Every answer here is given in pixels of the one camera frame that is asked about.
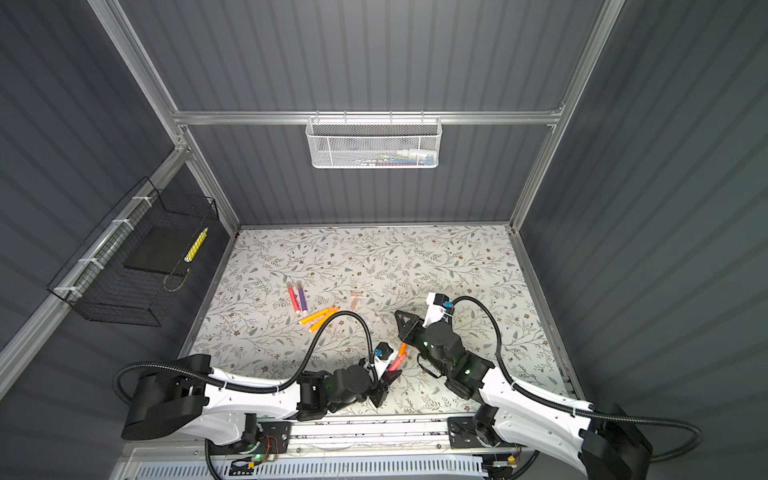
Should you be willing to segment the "pink marker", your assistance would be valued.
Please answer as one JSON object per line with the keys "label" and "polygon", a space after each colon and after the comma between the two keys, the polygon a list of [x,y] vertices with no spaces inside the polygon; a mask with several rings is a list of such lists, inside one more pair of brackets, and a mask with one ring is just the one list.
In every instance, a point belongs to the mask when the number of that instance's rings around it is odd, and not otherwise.
{"label": "pink marker", "polygon": [[291,302],[291,305],[292,305],[292,309],[293,309],[294,313],[296,314],[296,316],[300,317],[302,315],[302,313],[303,313],[303,310],[302,310],[302,308],[300,306],[296,290],[295,290],[295,288],[294,288],[292,283],[287,283],[286,287],[287,287],[287,291],[288,291],[288,294],[289,294],[289,297],[290,297],[290,302]]}
{"label": "pink marker", "polygon": [[396,360],[393,362],[393,364],[388,368],[388,370],[389,371],[399,370],[405,358],[406,358],[405,354],[398,356]]}

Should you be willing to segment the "purple marker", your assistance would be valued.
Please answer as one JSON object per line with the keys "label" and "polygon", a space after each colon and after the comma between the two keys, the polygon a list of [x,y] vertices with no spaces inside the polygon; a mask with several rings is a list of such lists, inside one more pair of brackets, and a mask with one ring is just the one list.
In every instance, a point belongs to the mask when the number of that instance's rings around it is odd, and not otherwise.
{"label": "purple marker", "polygon": [[299,305],[300,305],[302,314],[306,315],[308,313],[308,304],[307,304],[307,299],[306,299],[306,294],[305,294],[303,284],[301,282],[298,282],[296,289],[297,289],[298,300],[299,300]]}

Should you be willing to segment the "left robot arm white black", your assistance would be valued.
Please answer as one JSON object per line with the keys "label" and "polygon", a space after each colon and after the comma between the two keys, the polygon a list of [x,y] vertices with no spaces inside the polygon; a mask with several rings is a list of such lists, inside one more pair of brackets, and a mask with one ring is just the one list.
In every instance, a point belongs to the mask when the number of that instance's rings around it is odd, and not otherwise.
{"label": "left robot arm white black", "polygon": [[121,436],[155,440],[174,433],[196,436],[216,446],[258,442],[260,418],[312,421],[356,403],[380,407],[399,378],[402,357],[376,349],[372,362],[334,372],[304,371],[293,380],[246,377],[214,368],[211,358],[195,354],[170,363],[137,362],[135,390],[128,394],[122,376],[113,387],[129,406]]}

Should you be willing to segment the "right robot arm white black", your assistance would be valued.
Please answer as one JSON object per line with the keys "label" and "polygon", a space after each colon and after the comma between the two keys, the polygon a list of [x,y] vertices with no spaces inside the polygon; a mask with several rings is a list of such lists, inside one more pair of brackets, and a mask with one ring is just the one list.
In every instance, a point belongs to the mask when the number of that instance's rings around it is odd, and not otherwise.
{"label": "right robot arm white black", "polygon": [[481,443],[519,444],[557,459],[589,479],[644,479],[653,448],[639,429],[579,414],[585,401],[554,395],[504,375],[492,361],[466,349],[444,319],[394,313],[398,336],[445,380],[448,390],[480,404],[473,417]]}

